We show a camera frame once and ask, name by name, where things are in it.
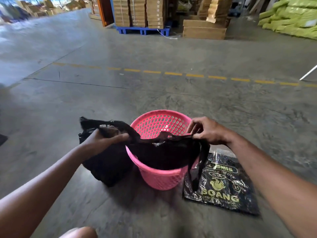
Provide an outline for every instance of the concrete floor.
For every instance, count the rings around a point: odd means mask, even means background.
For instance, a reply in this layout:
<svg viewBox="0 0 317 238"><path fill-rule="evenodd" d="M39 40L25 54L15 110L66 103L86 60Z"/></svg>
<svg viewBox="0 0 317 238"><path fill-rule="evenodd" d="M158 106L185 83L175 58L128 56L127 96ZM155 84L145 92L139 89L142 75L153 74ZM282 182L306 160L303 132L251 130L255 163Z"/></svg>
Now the concrete floor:
<svg viewBox="0 0 317 238"><path fill-rule="evenodd" d="M0 133L9 136L0 147L0 197L78 144L80 116L131 123L155 109L209 116L317 183L317 89L279 84L297 82L316 64L317 42L262 30L246 18L233 21L228 35L120 35L86 10L0 27ZM186 202L181 186L153 190L137 169L107 189L80 167L33 237L81 226L100 237L292 237L260 195L258 203L260 218Z"/></svg>

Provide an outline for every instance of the person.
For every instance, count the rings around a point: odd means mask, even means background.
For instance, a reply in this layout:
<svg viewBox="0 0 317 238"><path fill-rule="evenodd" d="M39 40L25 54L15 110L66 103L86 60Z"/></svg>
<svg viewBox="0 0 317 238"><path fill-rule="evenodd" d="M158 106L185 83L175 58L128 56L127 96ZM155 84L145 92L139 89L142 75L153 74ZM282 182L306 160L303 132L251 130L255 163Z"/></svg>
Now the person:
<svg viewBox="0 0 317 238"><path fill-rule="evenodd" d="M256 188L296 237L315 237L317 186L293 174L236 132L207 117L194 118L188 133L210 144L224 144L238 158ZM113 143L127 140L122 134L105 139L95 130L46 171L0 200L0 237L30 237L65 188L80 164ZM93 228L76 228L62 238L95 238Z"/></svg>

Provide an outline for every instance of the white pole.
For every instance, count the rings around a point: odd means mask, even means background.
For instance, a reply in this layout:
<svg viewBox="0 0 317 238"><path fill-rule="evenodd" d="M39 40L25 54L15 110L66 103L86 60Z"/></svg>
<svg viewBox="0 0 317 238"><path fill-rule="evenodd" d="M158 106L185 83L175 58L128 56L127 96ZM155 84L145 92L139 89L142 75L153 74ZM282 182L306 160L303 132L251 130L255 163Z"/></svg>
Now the white pole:
<svg viewBox="0 0 317 238"><path fill-rule="evenodd" d="M317 65L315 67L312 68L312 70L310 70L307 74L305 74L299 81L303 80L304 78L306 78L308 75L311 74L312 71L314 71L317 68Z"/></svg>

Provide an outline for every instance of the black bag package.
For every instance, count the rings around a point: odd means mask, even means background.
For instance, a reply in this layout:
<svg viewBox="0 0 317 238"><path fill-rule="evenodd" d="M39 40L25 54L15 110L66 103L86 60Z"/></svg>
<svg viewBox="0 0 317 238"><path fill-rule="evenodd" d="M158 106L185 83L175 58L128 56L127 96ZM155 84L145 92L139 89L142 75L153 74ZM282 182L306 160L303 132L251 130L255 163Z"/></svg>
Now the black bag package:
<svg viewBox="0 0 317 238"><path fill-rule="evenodd" d="M190 171L199 155L200 165L196 177L193 179L189 173L189 182L194 190L198 189L199 178L209 151L209 144L206 140L195 140L192 135L174 136L165 131L160 132L159 136L154 139L141 139L130 125L122 121L89 120L81 117L80 123L83 129L83 133L79 134L80 143L85 141L97 128L105 138L119 133L129 134L128 141L113 144L101 154L83 163L97 180L104 182L107 186L115 185L132 168L133 162L125 148L127 146L143 164L160 170L178 169L188 165L188 171ZM116 134L113 134L113 128L118 130Z"/></svg>
<svg viewBox="0 0 317 238"><path fill-rule="evenodd" d="M188 175L185 176L183 198L260 215L252 181L236 158L223 154L227 152L217 149L215 153L209 153L197 191L192 190Z"/></svg>

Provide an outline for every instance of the pink plastic basket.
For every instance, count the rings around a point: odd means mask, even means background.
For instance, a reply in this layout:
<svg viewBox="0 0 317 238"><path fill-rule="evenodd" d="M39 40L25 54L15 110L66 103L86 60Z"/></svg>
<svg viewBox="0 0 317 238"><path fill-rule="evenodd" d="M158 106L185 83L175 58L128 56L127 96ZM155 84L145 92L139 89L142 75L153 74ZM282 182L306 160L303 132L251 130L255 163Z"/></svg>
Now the pink plastic basket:
<svg viewBox="0 0 317 238"><path fill-rule="evenodd" d="M147 112L133 121L134 128L142 139L152 139L161 131L171 132L173 135L186 135L191 118L171 110L155 110ZM169 190L177 186L187 171L187 166L173 170L159 170L148 167L134 156L128 147L126 151L131 160L140 169L145 182L154 189Z"/></svg>

